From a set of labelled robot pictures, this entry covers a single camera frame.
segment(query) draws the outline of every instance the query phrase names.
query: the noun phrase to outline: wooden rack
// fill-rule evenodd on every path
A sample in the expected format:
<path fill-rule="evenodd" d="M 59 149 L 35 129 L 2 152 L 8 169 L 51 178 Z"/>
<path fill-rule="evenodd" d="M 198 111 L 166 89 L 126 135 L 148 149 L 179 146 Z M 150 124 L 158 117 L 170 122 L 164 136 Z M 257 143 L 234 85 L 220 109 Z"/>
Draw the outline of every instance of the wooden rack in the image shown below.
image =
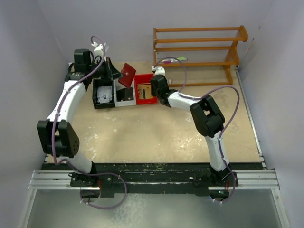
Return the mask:
<path fill-rule="evenodd" d="M 230 31 L 236 30 L 235 37 L 218 37 L 218 38 L 184 38 L 184 39 L 157 39 L 158 32 L 195 32 L 195 31 Z M 214 27 L 214 28 L 154 28 L 153 31 L 153 64 L 156 62 L 157 52 L 171 52 L 171 51 L 210 51 L 210 50 L 228 50 L 225 61 L 223 62 L 197 62 L 197 63 L 184 63 L 187 67 L 199 66 L 223 66 L 226 74 L 226 82 L 208 82 L 208 83 L 188 83 L 187 86 L 214 86 L 214 85 L 231 85 L 233 84 L 232 76 L 230 73 L 231 65 L 238 65 L 240 60 L 237 52 L 237 45 L 239 41 L 246 42 L 248 34 L 243 25 L 240 27 Z M 219 42 L 219 41 L 232 41 L 231 46 L 215 46 L 215 47 L 171 47 L 171 48 L 157 48 L 159 43 L 182 43 L 182 42 Z M 162 67 L 181 67 L 180 63 L 163 63 L 159 64 Z M 171 84 L 170 86 L 182 86 L 183 84 Z"/>

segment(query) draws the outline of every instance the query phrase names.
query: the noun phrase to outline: wall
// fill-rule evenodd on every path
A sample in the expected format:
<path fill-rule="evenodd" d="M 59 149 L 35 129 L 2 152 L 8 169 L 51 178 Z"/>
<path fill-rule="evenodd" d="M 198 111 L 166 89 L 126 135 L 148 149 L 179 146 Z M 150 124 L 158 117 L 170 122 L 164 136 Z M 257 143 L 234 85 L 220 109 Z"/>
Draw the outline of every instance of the wall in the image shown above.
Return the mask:
<path fill-rule="evenodd" d="M 65 56 L 91 35 L 110 45 L 113 61 L 152 61 L 153 27 L 245 25 L 253 38 L 273 0 L 38 0 Z M 250 42 L 239 44 L 242 57 Z"/>
<path fill-rule="evenodd" d="M 0 227 L 17 227 L 43 162 L 36 124 L 55 106 L 67 60 L 35 0 L 0 1 Z"/>
<path fill-rule="evenodd" d="M 269 169 L 287 214 L 303 227 L 304 1 L 276 0 L 240 66 L 240 76 Z"/>

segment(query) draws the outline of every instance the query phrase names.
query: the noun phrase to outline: metal frame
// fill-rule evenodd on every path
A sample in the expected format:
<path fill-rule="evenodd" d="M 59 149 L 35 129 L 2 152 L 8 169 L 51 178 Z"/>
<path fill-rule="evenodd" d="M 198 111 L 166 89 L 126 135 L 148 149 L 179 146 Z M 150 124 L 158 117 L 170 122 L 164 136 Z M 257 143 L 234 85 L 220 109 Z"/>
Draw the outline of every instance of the metal frame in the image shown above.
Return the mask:
<path fill-rule="evenodd" d="M 257 149 L 263 164 L 263 170 L 234 170 L 237 173 L 239 186 L 236 189 L 271 189 L 275 207 L 283 228 L 289 228 L 289 220 L 287 218 L 280 194 L 280 187 L 275 170 L 267 170 L 263 154 L 257 138 L 257 133 L 252 120 L 250 109 L 248 107 L 246 95 L 242 83 L 240 81 L 238 70 L 236 69 L 237 78 L 240 84 L 241 92 L 244 98 L 245 106 L 247 109 L 248 117 L 250 119 L 252 129 L 254 131 L 255 140 L 257 143 Z M 71 178 L 68 174 L 71 170 L 35 170 L 30 181 L 28 188 L 28 196 L 26 199 L 25 207 L 21 215 L 19 222 L 19 228 L 26 228 L 28 225 L 29 217 L 35 200 L 35 196 L 38 189 L 71 189 L 71 190 L 92 190 L 94 187 L 71 187 Z M 221 187 L 209 187 L 209 190 L 218 190 Z"/>

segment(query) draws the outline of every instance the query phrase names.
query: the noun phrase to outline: wooden rail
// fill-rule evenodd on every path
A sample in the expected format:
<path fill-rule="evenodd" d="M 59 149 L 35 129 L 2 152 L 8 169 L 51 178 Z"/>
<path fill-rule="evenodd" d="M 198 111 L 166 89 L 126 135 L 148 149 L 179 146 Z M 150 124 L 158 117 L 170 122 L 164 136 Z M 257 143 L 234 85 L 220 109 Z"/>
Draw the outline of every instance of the wooden rail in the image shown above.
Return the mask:
<path fill-rule="evenodd" d="M 157 39 L 159 32 L 197 32 L 197 31 L 237 31 L 234 37 L 215 37 L 215 38 L 174 38 L 174 39 Z M 230 73 L 231 65 L 238 65 L 240 60 L 237 52 L 237 45 L 239 41 L 246 42 L 248 34 L 243 25 L 239 27 L 212 27 L 212 28 L 154 28 L 153 29 L 153 63 L 156 62 L 156 52 L 173 52 L 173 51 L 212 51 L 212 50 L 228 50 L 225 61 L 220 62 L 185 62 L 187 67 L 199 66 L 223 66 L 227 81 L 226 82 L 209 82 L 209 83 L 189 83 L 187 86 L 214 86 L 214 85 L 231 85 L 233 84 L 232 76 Z M 221 42 L 232 41 L 231 46 L 213 46 L 213 47 L 168 47 L 157 48 L 159 43 L 187 43 L 187 42 Z M 163 67 L 181 67 L 179 63 L 159 63 Z M 171 84 L 170 86 L 182 86 L 183 84 Z"/>

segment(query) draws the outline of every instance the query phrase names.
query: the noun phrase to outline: beige table surface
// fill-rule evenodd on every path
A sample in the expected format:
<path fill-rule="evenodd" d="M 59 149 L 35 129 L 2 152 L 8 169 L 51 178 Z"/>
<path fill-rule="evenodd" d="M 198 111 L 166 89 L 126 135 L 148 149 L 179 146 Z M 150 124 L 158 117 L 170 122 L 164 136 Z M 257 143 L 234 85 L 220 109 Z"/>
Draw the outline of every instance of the beige table surface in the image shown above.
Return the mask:
<path fill-rule="evenodd" d="M 149 62 L 128 62 L 137 74 L 151 73 Z M 123 62 L 114 63 L 121 70 Z M 234 70 L 234 86 L 240 91 Z M 167 79 L 184 80 L 182 68 L 167 69 Z M 188 81 L 223 81 L 221 67 L 188 68 Z M 200 96 L 217 86 L 186 87 L 183 93 Z M 234 90 L 225 88 L 212 94 L 225 116 L 231 117 L 235 105 Z M 83 96 L 72 126 L 80 139 L 80 150 L 93 162 L 209 162 L 206 141 L 193 123 L 190 112 L 148 104 L 95 110 L 92 85 Z M 232 162 L 260 162 L 256 141 L 244 100 L 235 119 L 224 133 L 228 159 Z"/>

